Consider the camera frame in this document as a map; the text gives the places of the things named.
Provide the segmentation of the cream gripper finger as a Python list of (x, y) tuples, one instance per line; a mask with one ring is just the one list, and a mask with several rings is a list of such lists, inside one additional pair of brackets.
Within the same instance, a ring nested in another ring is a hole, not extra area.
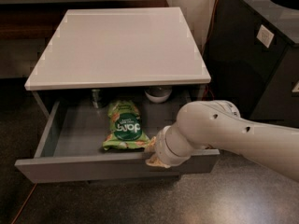
[(147, 146), (144, 148), (145, 152), (152, 153), (155, 151), (156, 137), (153, 136)]
[(169, 168), (169, 165), (163, 163), (156, 153), (152, 154), (147, 160), (146, 164), (152, 167), (162, 167), (162, 168)]

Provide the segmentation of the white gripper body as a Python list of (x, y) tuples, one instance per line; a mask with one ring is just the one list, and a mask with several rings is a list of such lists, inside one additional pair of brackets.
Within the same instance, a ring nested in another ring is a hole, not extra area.
[(194, 148), (179, 131), (177, 124), (165, 126), (156, 137), (155, 152), (163, 164), (179, 166), (187, 161)]

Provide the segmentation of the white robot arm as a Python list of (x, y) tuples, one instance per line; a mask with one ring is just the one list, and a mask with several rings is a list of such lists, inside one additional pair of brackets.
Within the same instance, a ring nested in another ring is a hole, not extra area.
[(242, 119), (228, 101), (184, 105), (175, 123), (162, 128), (146, 151), (148, 166), (180, 166), (194, 151), (212, 147), (240, 155), (299, 181), (299, 130)]

